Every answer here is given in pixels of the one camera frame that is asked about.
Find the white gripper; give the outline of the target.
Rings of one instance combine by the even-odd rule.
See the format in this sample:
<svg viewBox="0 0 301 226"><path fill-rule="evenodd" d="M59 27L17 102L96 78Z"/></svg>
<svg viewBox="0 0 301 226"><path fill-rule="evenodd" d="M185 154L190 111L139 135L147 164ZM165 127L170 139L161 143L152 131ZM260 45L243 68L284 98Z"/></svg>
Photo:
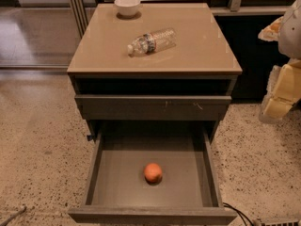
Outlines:
<svg viewBox="0 0 301 226"><path fill-rule="evenodd" d="M275 19L258 35L260 40L278 41L283 17ZM266 94L261 102L259 121L273 124L281 119L301 99L301 62L274 65L269 74Z"/></svg>

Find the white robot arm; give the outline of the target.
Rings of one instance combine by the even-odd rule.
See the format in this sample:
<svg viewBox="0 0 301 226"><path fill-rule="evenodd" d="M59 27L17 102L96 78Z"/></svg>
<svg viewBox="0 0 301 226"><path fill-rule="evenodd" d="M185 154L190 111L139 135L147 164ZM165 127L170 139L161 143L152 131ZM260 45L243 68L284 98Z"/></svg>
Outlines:
<svg viewBox="0 0 301 226"><path fill-rule="evenodd" d="M301 100L301 0L295 0L282 17L266 26L260 40L277 41L279 52L289 61L275 65L269 74L259 120L281 121Z"/></svg>

